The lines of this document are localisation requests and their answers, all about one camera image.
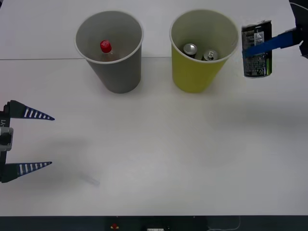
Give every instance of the cup rim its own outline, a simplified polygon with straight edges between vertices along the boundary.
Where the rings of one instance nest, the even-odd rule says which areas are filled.
[[[183,52],[181,52],[181,51],[179,50],[179,48],[174,44],[174,41],[173,41],[172,35],[171,35],[171,31],[172,31],[172,27],[173,27],[174,23],[175,23],[180,17],[182,17],[184,14],[190,13],[190,12],[193,12],[193,11],[212,11],[212,12],[221,14],[222,16],[226,17],[226,18],[234,25],[234,27],[236,28],[237,35],[238,35],[238,36],[237,36],[236,45],[235,45],[233,51],[232,51],[229,55],[227,55],[226,57],[224,57],[224,58],[222,58],[222,59],[218,59],[218,60],[215,60],[215,61],[202,61],[202,60],[197,60],[197,59],[194,59],[194,58],[191,58],[191,57],[185,55],[185,54],[184,54]],[[236,52],[236,49],[237,49],[237,47],[238,47],[238,45],[239,45],[240,31],[239,31],[239,29],[237,28],[236,23],[235,23],[230,17],[226,16],[225,14],[223,14],[223,13],[221,13],[221,12],[219,12],[219,11],[214,11],[214,10],[210,10],[210,9],[194,9],[194,10],[185,11],[184,13],[180,14],[180,15],[172,22],[171,27],[170,27],[170,30],[169,30],[169,36],[170,36],[170,41],[171,41],[172,46],[173,46],[174,49],[176,49],[176,51],[177,51],[178,53],[180,53],[183,57],[185,57],[185,58],[187,58],[187,59],[190,59],[190,60],[192,60],[192,61],[194,61],[194,62],[201,63],[201,64],[215,64],[215,63],[220,63],[220,62],[222,62],[222,61],[225,61],[225,60],[229,59],[229,58]]]
[[[76,36],[77,36],[77,33],[78,33],[80,27],[84,24],[84,22],[87,21],[89,18],[91,18],[91,17],[93,17],[93,16],[95,16],[95,15],[97,15],[97,14],[103,13],[103,12],[120,12],[120,13],[127,14],[127,15],[129,15],[130,17],[132,17],[133,19],[135,19],[135,20],[137,21],[137,23],[139,24],[139,26],[140,26],[140,29],[141,29],[141,39],[140,39],[140,42],[139,42],[138,46],[136,47],[135,50],[133,50],[133,52],[131,52],[129,55],[125,56],[125,57],[122,58],[122,59],[118,59],[118,60],[111,61],[111,62],[100,62],[100,61],[96,61],[96,60],[90,59],[90,58],[88,58],[87,56],[85,56],[85,55],[79,50],[79,48],[78,48],[78,46],[77,46],[77,44],[76,44]],[[92,15],[90,15],[89,17],[87,17],[85,20],[82,21],[82,23],[79,25],[78,30],[77,30],[77,32],[76,32],[76,34],[75,34],[75,37],[74,37],[74,44],[75,44],[75,48],[76,48],[77,52],[78,52],[83,58],[85,58],[87,61],[89,61],[89,62],[91,62],[91,63],[95,63],[95,64],[116,64],[116,63],[119,63],[119,62],[122,62],[122,61],[128,59],[128,58],[131,57],[134,53],[136,53],[137,50],[139,50],[139,48],[141,47],[142,42],[143,42],[143,36],[144,36],[143,26],[142,26],[141,22],[140,22],[137,18],[135,18],[133,15],[131,15],[130,13],[125,12],[125,11],[107,10],[107,11],[100,11],[100,12],[97,12],[97,13],[95,13],[95,14],[92,14]]]

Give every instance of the white table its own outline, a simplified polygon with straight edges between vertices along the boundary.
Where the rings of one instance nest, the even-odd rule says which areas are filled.
[[[288,0],[5,0],[0,9],[0,59],[80,58],[74,47],[79,25],[110,9],[141,21],[143,57],[169,57],[172,21],[196,8],[220,11],[239,28],[272,20],[273,35],[295,27]]]
[[[0,216],[308,215],[299,54],[275,51],[270,77],[246,79],[237,52],[202,94],[173,84],[170,58],[143,58],[123,95],[84,60],[0,61],[0,105],[56,118],[12,120],[7,162],[53,164],[1,184]]]

